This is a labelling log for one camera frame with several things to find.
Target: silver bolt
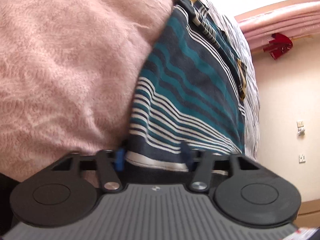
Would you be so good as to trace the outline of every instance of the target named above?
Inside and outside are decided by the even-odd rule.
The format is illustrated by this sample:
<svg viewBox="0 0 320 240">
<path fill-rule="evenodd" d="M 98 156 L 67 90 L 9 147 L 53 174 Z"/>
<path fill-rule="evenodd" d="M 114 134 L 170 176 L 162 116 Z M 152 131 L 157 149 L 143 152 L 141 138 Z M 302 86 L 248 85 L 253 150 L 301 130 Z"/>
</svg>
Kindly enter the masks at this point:
<svg viewBox="0 0 320 240">
<path fill-rule="evenodd" d="M 192 183 L 191 186 L 197 190 L 204 190 L 208 187 L 207 184 L 205 184 L 204 182 L 201 182 L 201 181 L 196 181 L 196 182 Z"/>
<path fill-rule="evenodd" d="M 161 190 L 161 188 L 158 187 L 158 186 L 153 186 L 151 189 L 154 190 L 154 191 L 159 191 L 159 190 Z"/>
<path fill-rule="evenodd" d="M 107 182 L 104 187 L 108 190 L 116 190 L 120 188 L 120 185 L 117 182 Z"/>
</svg>

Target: black round disc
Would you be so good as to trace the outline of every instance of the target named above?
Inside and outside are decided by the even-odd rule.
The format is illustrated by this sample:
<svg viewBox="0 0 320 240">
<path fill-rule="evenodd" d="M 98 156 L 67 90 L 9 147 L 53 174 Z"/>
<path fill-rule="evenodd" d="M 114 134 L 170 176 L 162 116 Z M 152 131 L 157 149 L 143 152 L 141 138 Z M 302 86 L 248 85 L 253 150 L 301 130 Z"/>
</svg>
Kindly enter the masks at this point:
<svg viewBox="0 0 320 240">
<path fill-rule="evenodd" d="M 293 221 L 301 197 L 291 183 L 280 177 L 233 176 L 217 187 L 214 201 L 223 213 L 242 224 L 274 227 Z"/>
<path fill-rule="evenodd" d="M 10 195 L 14 214 L 25 223 L 41 227 L 76 222 L 92 210 L 96 200 L 94 186 L 63 173 L 31 177 Z"/>
</svg>

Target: striped cloth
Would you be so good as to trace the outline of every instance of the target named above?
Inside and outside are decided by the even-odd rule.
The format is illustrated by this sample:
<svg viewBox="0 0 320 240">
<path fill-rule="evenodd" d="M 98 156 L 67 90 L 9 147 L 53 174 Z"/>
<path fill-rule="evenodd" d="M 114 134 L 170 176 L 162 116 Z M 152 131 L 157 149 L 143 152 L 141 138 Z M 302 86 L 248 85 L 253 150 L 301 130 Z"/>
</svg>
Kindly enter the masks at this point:
<svg viewBox="0 0 320 240">
<path fill-rule="evenodd" d="M 180 143 L 244 154 L 246 66 L 200 0 L 175 0 L 133 99 L 128 162 L 187 171 Z"/>
</svg>

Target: pink curtain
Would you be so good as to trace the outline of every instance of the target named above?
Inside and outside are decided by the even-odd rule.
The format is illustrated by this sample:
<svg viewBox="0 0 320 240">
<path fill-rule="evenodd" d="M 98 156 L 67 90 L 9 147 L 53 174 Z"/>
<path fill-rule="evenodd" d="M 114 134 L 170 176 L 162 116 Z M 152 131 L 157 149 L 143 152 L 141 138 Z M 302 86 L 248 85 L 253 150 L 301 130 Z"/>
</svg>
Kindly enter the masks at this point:
<svg viewBox="0 0 320 240">
<path fill-rule="evenodd" d="M 290 39 L 320 33 L 320 0 L 289 0 L 235 18 L 253 50 L 269 44 L 273 33 Z"/>
</svg>

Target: red object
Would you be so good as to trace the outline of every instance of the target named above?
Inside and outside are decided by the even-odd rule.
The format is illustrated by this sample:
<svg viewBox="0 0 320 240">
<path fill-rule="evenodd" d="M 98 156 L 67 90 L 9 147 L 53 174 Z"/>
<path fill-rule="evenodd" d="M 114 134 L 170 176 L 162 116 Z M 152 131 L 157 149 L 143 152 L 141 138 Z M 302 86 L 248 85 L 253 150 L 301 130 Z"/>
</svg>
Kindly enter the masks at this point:
<svg viewBox="0 0 320 240">
<path fill-rule="evenodd" d="M 292 41 L 281 33 L 274 33 L 272 37 L 274 40 L 269 41 L 270 45 L 265 47 L 263 51 L 269 52 L 274 59 L 278 59 L 293 47 Z"/>
</svg>

